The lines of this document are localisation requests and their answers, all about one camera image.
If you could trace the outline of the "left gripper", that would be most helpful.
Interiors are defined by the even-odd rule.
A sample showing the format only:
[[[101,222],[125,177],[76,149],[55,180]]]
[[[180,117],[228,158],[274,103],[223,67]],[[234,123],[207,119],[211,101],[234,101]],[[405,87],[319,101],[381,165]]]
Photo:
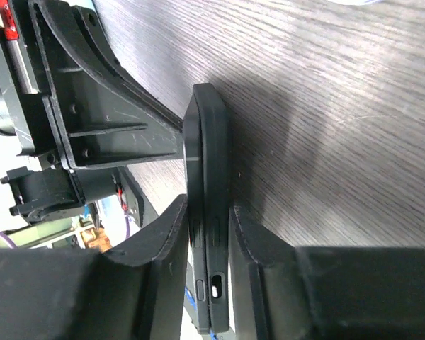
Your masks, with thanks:
[[[121,66],[96,13],[0,1],[0,207],[20,223],[83,213],[83,174],[179,159],[182,120]]]

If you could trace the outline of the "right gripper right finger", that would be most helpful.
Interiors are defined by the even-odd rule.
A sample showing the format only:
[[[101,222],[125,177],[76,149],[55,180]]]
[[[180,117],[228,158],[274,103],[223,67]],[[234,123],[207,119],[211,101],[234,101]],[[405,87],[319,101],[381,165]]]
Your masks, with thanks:
[[[229,213],[238,339],[425,339],[425,248],[295,247]]]

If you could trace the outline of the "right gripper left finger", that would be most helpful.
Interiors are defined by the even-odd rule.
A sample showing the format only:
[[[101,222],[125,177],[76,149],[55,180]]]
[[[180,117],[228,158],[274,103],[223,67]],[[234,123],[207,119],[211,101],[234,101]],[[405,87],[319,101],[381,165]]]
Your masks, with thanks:
[[[0,249],[0,339],[178,339],[187,199],[106,251]]]

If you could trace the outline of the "black smartphone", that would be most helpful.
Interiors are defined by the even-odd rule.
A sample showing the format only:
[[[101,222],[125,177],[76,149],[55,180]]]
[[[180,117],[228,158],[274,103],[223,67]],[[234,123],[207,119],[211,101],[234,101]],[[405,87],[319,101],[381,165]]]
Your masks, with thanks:
[[[210,317],[208,307],[203,207],[203,148],[200,114],[194,96],[190,99],[183,120],[183,151],[188,199],[188,223],[192,252],[193,297],[196,305],[198,331],[201,334],[209,334]]]

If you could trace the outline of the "black phone case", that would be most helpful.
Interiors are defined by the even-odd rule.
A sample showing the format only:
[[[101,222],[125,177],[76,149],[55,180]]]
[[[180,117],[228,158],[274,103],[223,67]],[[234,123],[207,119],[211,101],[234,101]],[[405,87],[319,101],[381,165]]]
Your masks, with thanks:
[[[226,105],[211,83],[193,86],[202,137],[203,211],[210,330],[227,332],[228,236],[230,204],[230,120]]]

